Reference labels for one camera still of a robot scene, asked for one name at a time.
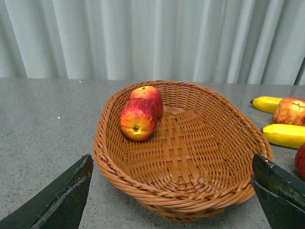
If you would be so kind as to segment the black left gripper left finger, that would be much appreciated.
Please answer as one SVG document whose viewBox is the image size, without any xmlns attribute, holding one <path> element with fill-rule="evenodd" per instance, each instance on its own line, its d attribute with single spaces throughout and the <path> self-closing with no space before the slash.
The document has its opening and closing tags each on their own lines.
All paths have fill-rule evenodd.
<svg viewBox="0 0 305 229">
<path fill-rule="evenodd" d="M 20 208 L 2 229 L 77 229 L 87 202 L 93 159 L 87 154 Z"/>
</svg>

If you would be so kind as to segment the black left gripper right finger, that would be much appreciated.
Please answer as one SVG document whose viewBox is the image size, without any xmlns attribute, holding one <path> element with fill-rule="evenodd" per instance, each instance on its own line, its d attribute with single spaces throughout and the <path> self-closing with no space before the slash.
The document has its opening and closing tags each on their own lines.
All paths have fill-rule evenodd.
<svg viewBox="0 0 305 229">
<path fill-rule="evenodd" d="M 305 227 L 305 182 L 271 160 L 255 154 L 252 186 L 273 229 Z"/>
</svg>

